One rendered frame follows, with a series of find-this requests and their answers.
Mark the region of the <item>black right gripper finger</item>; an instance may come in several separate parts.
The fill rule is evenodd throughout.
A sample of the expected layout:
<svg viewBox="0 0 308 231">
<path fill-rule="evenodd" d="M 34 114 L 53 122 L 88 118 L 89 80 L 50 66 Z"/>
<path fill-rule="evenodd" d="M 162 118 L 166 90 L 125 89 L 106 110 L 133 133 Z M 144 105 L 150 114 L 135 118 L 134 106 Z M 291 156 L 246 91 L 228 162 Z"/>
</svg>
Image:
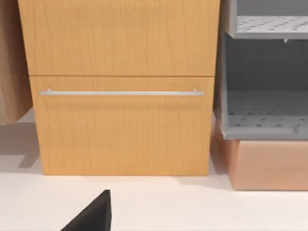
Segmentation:
<svg viewBox="0 0 308 231">
<path fill-rule="evenodd" d="M 104 190 L 60 231 L 111 231 L 111 191 Z"/>
</svg>

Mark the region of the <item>pale brown wooden cupboard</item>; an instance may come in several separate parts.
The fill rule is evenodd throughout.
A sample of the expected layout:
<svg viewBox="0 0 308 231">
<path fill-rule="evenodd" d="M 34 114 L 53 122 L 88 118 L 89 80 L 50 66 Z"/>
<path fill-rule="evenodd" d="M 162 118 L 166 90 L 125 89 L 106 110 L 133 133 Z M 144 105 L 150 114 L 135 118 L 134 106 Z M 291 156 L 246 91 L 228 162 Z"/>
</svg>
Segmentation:
<svg viewBox="0 0 308 231">
<path fill-rule="evenodd" d="M 32 107 L 17 0 L 0 0 L 0 126 L 14 123 Z"/>
</svg>

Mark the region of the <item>pale wooden drawer front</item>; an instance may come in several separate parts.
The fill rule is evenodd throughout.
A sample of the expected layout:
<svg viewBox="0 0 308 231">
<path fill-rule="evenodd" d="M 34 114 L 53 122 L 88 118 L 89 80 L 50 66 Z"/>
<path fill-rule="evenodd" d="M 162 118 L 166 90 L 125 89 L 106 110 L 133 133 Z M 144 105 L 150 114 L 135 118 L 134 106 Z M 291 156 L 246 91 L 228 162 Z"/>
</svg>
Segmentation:
<svg viewBox="0 0 308 231">
<path fill-rule="evenodd" d="M 235 190 L 308 191 L 308 141 L 214 139 Z"/>
</svg>

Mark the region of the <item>plain wooden drawer front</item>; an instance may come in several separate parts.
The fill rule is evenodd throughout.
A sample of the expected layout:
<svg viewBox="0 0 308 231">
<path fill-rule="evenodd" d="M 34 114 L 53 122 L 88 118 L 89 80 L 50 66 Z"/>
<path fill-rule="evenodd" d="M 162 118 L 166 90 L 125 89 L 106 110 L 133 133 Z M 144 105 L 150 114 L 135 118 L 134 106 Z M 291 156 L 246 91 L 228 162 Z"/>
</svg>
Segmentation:
<svg viewBox="0 0 308 231">
<path fill-rule="evenodd" d="M 32 76 L 215 74 L 221 0 L 18 0 Z"/>
</svg>

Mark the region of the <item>grey pierced shelf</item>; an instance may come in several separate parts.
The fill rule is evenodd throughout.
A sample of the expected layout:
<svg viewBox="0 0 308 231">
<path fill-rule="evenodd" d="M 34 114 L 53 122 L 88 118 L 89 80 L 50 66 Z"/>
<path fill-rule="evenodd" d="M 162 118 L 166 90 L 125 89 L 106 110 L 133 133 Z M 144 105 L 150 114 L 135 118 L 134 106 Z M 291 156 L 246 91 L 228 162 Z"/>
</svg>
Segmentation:
<svg viewBox="0 0 308 231">
<path fill-rule="evenodd" d="M 308 0 L 222 0 L 220 16 L 234 39 L 308 40 Z"/>
</svg>

